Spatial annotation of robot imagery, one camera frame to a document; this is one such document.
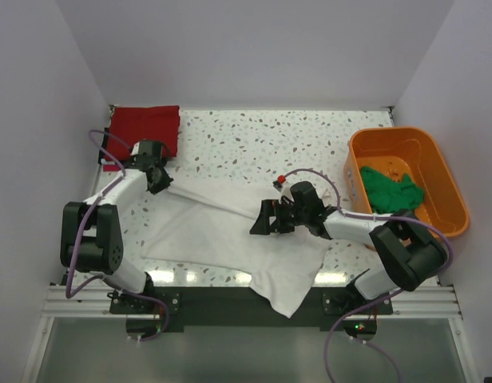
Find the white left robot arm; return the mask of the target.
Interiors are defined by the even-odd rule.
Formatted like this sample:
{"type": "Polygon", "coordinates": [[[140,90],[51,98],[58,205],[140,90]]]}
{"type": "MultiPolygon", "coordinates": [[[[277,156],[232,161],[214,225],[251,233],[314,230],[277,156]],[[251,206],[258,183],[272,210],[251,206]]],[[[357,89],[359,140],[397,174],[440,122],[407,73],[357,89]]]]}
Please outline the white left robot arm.
{"type": "Polygon", "coordinates": [[[169,187],[173,179],[165,165],[171,153],[160,141],[141,140],[130,154],[117,175],[95,195],[64,206],[60,260],[68,271],[67,298],[100,279],[128,291],[128,304],[138,313],[147,313],[155,306],[156,294],[148,288],[148,273],[125,258],[120,218],[146,192],[156,195],[169,187]]]}

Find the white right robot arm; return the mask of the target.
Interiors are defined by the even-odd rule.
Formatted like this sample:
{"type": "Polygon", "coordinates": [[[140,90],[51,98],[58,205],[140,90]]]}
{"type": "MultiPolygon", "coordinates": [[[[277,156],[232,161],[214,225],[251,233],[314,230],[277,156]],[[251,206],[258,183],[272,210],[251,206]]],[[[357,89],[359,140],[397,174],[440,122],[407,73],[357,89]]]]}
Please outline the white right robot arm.
{"type": "Polygon", "coordinates": [[[335,299],[343,310],[357,314],[394,289],[413,291],[436,275],[450,260],[450,248],[440,243],[430,225],[411,210],[392,214],[359,214],[324,204],[308,181],[284,186],[274,183],[279,199],[264,199],[250,229],[252,235],[292,233],[298,226],[321,239],[345,239],[372,247],[382,265],[353,278],[335,299]]]}

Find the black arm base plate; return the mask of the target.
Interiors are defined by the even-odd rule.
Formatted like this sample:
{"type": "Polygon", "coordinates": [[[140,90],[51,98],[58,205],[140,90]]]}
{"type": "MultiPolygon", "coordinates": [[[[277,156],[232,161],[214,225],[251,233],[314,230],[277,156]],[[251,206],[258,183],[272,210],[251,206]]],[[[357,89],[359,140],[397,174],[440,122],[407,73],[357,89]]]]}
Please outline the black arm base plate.
{"type": "Polygon", "coordinates": [[[269,301],[247,287],[155,287],[164,303],[109,292],[109,312],[125,317],[129,335],[151,335],[157,329],[182,333],[189,326],[316,327],[331,325],[355,306],[346,304],[344,287],[312,287],[298,310],[286,318],[269,301]]]}

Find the white t shirt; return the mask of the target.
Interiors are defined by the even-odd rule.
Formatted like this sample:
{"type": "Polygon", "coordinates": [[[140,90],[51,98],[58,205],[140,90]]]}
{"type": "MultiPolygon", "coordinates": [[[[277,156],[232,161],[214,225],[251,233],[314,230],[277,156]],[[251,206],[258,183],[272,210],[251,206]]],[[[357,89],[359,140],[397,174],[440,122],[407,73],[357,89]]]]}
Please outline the white t shirt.
{"type": "Polygon", "coordinates": [[[251,289],[290,318],[311,289],[328,248],[305,227],[286,235],[250,235],[274,188],[182,177],[153,200],[144,259],[197,263],[251,275],[251,289]]]}

